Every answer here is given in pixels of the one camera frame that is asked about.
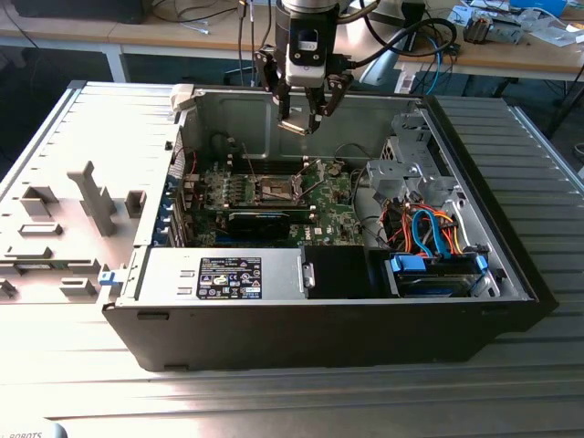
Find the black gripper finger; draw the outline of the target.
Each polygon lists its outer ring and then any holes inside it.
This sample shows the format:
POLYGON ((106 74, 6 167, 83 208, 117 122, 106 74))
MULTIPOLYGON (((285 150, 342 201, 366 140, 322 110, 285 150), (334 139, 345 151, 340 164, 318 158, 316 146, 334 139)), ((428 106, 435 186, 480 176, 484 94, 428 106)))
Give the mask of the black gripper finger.
POLYGON ((261 87, 272 95, 278 106, 278 120, 284 121, 289 118, 291 87, 286 75, 278 73, 275 53, 274 47, 262 46, 254 53, 254 61, 261 87))
POLYGON ((344 99, 354 77, 351 74, 329 75, 325 82, 330 91, 330 99, 326 100, 324 86, 320 88, 306 88, 309 117, 308 134, 314 133, 320 126, 323 117, 331 116, 344 99))

